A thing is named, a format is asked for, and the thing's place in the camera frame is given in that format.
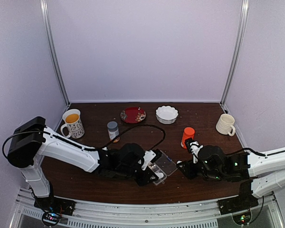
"cream mug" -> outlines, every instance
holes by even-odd
[[[60,131],[64,137],[66,138],[72,137],[74,139],[78,139],[85,134],[84,127],[80,120],[80,111],[78,109],[70,109],[66,111],[62,115],[62,119],[65,122],[65,124],[61,126]],[[69,132],[68,135],[65,135],[63,133],[63,129],[65,127]]]
[[[234,127],[234,118],[229,114],[222,114],[216,125],[216,129],[221,134],[228,134],[233,136],[236,133],[236,128]]]

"white wall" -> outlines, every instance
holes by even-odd
[[[216,101],[241,0],[49,0],[72,102]]]
[[[1,153],[3,141],[37,115],[55,126],[64,108],[39,0],[0,0],[0,228],[6,227],[23,183]]]
[[[285,0],[249,2],[227,107],[246,144],[266,151],[285,146]],[[276,196],[285,219],[285,190]]]

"orange bottle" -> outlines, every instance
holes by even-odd
[[[195,130],[192,127],[186,127],[184,130],[184,134],[182,135],[182,139],[181,139],[181,146],[182,148],[186,149],[186,145],[185,145],[185,140],[188,138],[192,138],[194,139],[194,135],[195,135]]]

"scalloped bowl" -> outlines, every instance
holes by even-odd
[[[160,123],[172,124],[176,121],[179,112],[171,106],[162,106],[156,109],[156,118]]]

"jar lid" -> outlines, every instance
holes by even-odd
[[[107,127],[108,127],[108,130],[111,131],[111,132],[114,132],[114,131],[118,130],[118,124],[115,121],[109,122]]]

